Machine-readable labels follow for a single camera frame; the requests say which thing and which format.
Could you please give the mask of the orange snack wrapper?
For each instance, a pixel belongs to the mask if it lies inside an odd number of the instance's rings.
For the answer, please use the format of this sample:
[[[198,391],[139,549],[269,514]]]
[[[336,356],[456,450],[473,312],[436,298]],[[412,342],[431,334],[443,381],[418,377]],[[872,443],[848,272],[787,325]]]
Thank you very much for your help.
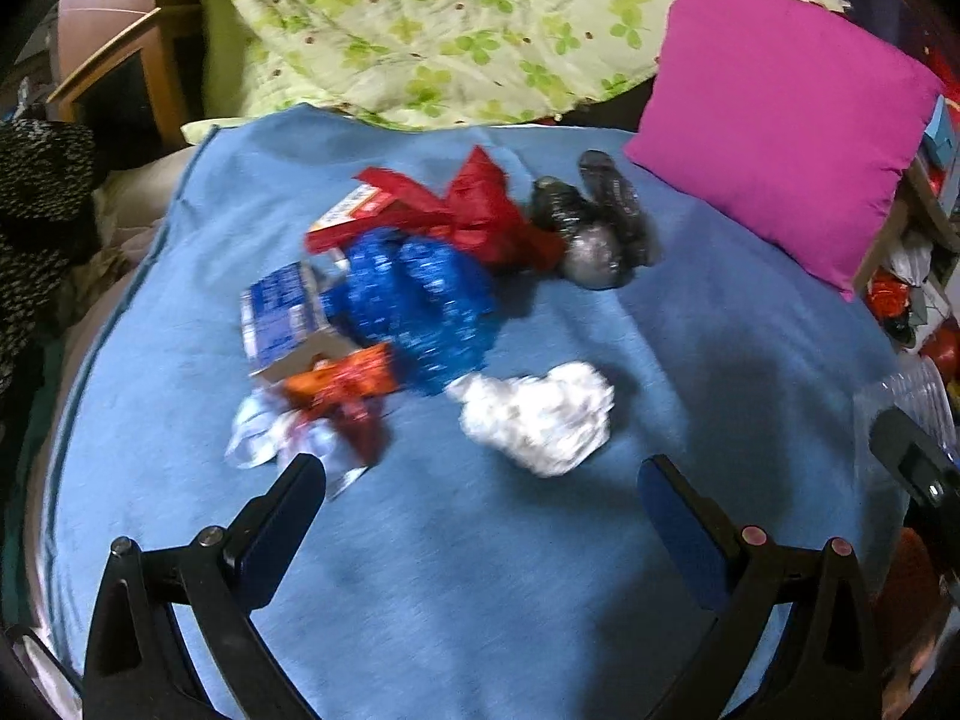
[[[373,344],[293,374],[281,383],[281,390],[291,405],[311,418],[329,418],[359,461],[373,466],[384,447],[381,400],[400,388],[391,361],[389,343]]]

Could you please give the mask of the blue white carton box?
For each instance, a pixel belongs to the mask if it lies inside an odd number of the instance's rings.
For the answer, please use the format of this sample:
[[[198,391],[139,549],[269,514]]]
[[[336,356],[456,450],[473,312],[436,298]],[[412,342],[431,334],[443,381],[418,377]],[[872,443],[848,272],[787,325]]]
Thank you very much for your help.
[[[241,293],[241,335],[252,379],[277,383],[340,361],[358,346],[327,319],[322,289],[332,282],[302,260],[268,273]]]

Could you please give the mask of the white paper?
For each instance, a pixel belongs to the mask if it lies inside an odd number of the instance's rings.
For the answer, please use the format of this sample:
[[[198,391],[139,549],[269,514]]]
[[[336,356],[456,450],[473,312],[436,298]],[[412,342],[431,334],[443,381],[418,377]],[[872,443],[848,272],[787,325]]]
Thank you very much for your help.
[[[587,362],[542,377],[470,372],[444,388],[460,405],[462,433],[539,478],[573,472],[610,437],[615,387]]]

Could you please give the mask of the black plastic bag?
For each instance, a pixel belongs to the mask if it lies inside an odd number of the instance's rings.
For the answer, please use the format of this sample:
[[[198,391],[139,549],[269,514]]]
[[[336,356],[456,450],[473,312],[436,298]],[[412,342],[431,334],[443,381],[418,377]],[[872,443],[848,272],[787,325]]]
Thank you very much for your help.
[[[635,186],[610,154],[588,149],[579,156],[578,169],[586,192],[558,177],[535,179],[530,222],[565,241],[558,268],[567,280],[592,291],[619,288],[636,268],[658,261],[658,233]]]

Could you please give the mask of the blue shiny wrapper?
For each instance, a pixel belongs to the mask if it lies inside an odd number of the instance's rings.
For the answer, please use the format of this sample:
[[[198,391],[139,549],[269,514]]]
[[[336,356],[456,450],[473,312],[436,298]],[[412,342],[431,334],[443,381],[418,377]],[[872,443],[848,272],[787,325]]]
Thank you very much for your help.
[[[395,227],[364,232],[347,276],[322,294],[325,317],[361,346],[386,343],[404,387],[438,395],[485,366],[501,327],[490,273],[472,255]]]

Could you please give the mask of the red plastic bag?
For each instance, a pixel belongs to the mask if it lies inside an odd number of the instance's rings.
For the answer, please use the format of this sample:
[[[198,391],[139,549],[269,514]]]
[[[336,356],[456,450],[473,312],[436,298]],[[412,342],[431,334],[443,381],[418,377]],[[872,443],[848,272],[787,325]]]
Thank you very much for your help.
[[[443,197],[385,167],[366,167],[356,178],[386,200],[373,211],[306,232],[309,254],[347,250],[361,234],[381,227],[438,239],[493,271],[550,271],[566,254],[558,232],[534,226],[508,197],[506,174],[480,146],[472,149]]]

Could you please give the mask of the red white medicine box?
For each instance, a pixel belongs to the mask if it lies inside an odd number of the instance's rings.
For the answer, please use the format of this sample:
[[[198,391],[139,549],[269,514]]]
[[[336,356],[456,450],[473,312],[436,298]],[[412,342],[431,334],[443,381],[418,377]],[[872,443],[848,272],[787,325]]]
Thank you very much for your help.
[[[308,227],[309,232],[322,231],[350,221],[377,215],[395,202],[395,197],[384,188],[362,182],[348,192],[342,200],[334,203]]]

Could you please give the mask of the blue bed blanket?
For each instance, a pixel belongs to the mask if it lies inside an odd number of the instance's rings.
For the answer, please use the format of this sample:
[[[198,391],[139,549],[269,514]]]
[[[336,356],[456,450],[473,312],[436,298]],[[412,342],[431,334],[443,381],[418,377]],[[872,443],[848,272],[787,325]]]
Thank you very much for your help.
[[[47,472],[39,566],[53,651],[85,658],[114,538],[145,548],[231,520],[274,481],[224,460],[249,394],[241,294],[384,166],[444,188],[474,148],[508,174],[578,177],[607,128],[398,133],[310,107],[213,132],[76,379]],[[387,401],[381,461],[320,509],[257,628],[325,718],[640,718],[709,619],[636,496],[667,455],[779,543],[847,539],[871,585],[907,498],[857,471],[853,398],[895,369],[864,305],[781,250],[625,167],[661,252],[615,291],[501,284],[492,376],[587,361],[613,383],[608,444],[540,479],[462,434],[446,397]]]

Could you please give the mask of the magenta pillow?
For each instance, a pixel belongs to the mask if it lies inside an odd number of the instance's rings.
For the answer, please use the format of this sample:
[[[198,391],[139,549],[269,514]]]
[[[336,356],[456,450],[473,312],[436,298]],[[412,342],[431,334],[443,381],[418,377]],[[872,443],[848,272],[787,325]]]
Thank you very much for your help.
[[[675,0],[626,157],[851,296],[942,93],[800,0]]]

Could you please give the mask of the black dotted garment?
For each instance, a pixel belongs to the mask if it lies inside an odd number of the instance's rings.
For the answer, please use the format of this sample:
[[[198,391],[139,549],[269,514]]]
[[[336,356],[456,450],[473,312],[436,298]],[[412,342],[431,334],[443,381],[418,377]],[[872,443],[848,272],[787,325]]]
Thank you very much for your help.
[[[98,249],[102,180],[86,127],[25,117],[2,125],[3,387],[65,275]]]

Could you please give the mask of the wooden bedside cabinet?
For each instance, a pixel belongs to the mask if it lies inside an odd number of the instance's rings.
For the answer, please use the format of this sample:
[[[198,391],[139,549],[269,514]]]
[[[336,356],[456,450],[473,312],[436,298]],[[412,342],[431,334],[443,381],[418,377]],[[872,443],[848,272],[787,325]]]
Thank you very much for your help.
[[[199,0],[59,0],[47,104],[89,128],[114,166],[141,166],[185,145],[204,55]]]

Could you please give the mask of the green clover quilt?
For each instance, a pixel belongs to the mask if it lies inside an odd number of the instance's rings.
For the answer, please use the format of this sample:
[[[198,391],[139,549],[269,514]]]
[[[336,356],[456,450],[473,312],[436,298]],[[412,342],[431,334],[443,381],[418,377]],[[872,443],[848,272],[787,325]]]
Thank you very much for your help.
[[[200,0],[202,110],[182,132],[298,104],[407,132],[556,119],[651,80],[672,2]]]

